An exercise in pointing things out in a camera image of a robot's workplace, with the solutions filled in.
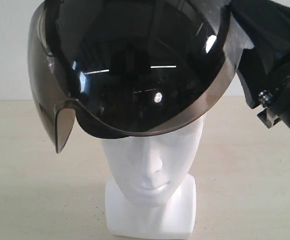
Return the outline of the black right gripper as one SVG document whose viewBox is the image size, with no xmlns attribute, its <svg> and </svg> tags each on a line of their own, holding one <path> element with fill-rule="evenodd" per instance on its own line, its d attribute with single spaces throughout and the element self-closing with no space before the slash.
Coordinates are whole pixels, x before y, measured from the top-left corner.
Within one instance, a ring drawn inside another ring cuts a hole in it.
<svg viewBox="0 0 290 240">
<path fill-rule="evenodd" d="M 282 91 L 290 80 L 290 6 L 273 0 L 232 0 L 230 9 L 253 46 L 243 51 L 238 77 L 251 109 L 259 94 Z"/>
</svg>

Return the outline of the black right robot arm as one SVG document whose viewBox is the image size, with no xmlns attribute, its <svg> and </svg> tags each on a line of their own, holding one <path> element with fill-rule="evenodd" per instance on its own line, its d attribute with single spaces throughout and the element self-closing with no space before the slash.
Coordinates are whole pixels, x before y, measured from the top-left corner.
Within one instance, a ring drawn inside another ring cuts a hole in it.
<svg viewBox="0 0 290 240">
<path fill-rule="evenodd" d="M 267 128 L 290 129 L 290 7 L 272 0 L 232 0 L 231 12 L 253 48 L 243 51 L 237 74 L 245 101 Z"/>
</svg>

